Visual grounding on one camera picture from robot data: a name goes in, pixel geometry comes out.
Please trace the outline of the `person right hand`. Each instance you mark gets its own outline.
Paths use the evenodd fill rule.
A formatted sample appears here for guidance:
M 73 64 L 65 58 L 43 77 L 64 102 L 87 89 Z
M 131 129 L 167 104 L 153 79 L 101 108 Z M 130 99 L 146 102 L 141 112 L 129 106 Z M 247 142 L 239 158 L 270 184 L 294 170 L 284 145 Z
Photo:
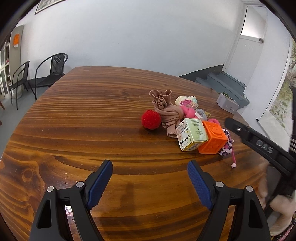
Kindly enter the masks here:
M 268 194 L 266 174 L 260 179 L 258 185 L 258 198 L 262 208 L 266 206 L 266 197 Z M 280 213 L 280 216 L 275 223 L 269 228 L 271 236 L 279 235 L 284 232 L 292 221 L 295 213 L 295 191 L 293 192 L 292 198 L 287 196 L 277 195 L 272 202 L 270 207 L 273 211 Z

